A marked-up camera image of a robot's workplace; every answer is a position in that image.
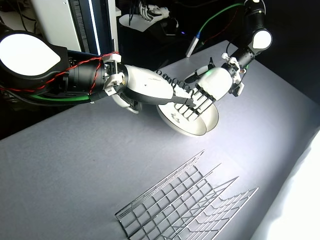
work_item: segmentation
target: wire rack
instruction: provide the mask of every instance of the wire rack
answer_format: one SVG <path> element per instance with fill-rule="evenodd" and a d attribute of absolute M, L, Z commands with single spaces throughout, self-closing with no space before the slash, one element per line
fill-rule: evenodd
<path fill-rule="evenodd" d="M 214 239 L 258 188 L 222 199 L 238 177 L 212 186 L 196 167 L 201 151 L 115 216 L 129 240 Z"/>

